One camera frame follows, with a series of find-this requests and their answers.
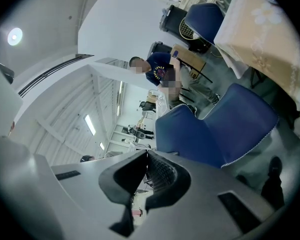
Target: blue t-shirt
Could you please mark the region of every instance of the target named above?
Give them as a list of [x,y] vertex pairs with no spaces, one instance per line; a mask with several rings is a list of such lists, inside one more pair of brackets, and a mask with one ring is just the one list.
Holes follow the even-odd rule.
[[146,60],[151,65],[151,71],[145,73],[146,79],[148,79],[155,86],[163,81],[167,70],[173,69],[174,66],[170,65],[171,55],[165,52],[154,52]]

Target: ceiling light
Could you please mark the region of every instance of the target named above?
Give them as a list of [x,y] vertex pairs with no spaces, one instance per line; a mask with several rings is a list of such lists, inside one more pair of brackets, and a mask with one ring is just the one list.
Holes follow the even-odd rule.
[[84,120],[85,120],[86,124],[88,125],[92,135],[95,135],[96,130],[95,130],[94,125],[92,124],[90,116],[88,114],[84,117]]
[[121,82],[120,82],[119,94],[121,94],[121,93],[122,93],[122,87],[123,87],[123,85],[124,85],[124,83],[121,81]]
[[7,37],[8,44],[11,46],[16,46],[17,44],[20,43],[22,39],[22,30],[18,27],[15,27],[12,29]]

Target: beige fabric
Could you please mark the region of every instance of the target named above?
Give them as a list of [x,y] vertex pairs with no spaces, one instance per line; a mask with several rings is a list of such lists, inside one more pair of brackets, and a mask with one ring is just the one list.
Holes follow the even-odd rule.
[[300,111],[300,39],[279,6],[267,0],[232,0],[214,43],[237,78],[248,66],[259,70]]

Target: white ceiling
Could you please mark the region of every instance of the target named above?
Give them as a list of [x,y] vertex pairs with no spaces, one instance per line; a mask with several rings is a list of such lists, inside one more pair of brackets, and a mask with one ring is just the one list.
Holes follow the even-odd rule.
[[[96,1],[22,0],[0,24],[0,63],[17,77],[41,61],[48,63],[47,58],[52,62],[74,55],[79,26]],[[7,35],[15,27],[22,29],[23,38],[18,45],[10,46]]]
[[[120,82],[92,74],[89,67],[78,69],[30,105],[10,138],[44,155],[51,166],[78,163],[82,155],[103,157],[118,119],[119,88]],[[84,121],[87,114],[94,136]]]

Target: floor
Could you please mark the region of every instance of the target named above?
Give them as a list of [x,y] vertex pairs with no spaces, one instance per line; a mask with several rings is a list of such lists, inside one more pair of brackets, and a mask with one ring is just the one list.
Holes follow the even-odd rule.
[[[248,69],[241,79],[237,79],[224,60],[213,56],[211,52],[214,55],[220,55],[215,47],[211,47],[205,54],[199,54],[206,61],[203,73],[213,81],[213,83],[210,83],[201,77],[202,84],[210,87],[221,96],[225,94],[232,83],[238,83],[251,89],[251,69]],[[280,176],[281,186],[285,202],[288,202],[300,183],[300,139],[289,128],[286,119],[291,117],[295,104],[275,82],[264,75],[262,76],[265,78],[264,82],[259,83],[253,91],[276,110],[280,117],[279,124],[270,136],[252,152],[236,163],[222,168],[222,170],[234,177],[238,174],[244,175],[250,187],[260,193],[268,177],[269,161],[273,156],[278,156],[283,164]],[[254,78],[256,82],[258,80],[257,76],[255,75]],[[194,105],[198,108],[197,117],[199,119],[203,119],[213,108],[213,105],[202,97],[190,96],[190,98],[195,100]]]

